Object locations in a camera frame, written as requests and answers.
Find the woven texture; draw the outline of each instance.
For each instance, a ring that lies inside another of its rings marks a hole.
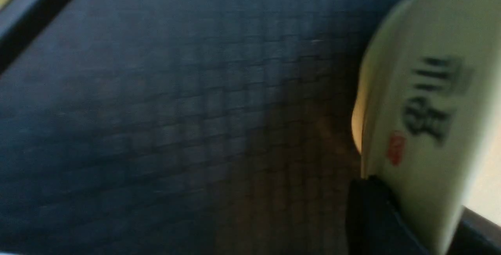
[[[398,0],[72,0],[0,78],[0,242],[346,254],[350,114]]]

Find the dark edge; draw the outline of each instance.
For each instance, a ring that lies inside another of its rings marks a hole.
[[[498,226],[468,208],[465,208],[461,220],[468,223],[489,241],[501,248],[501,226]]]
[[[0,11],[0,77],[70,0],[11,0]]]

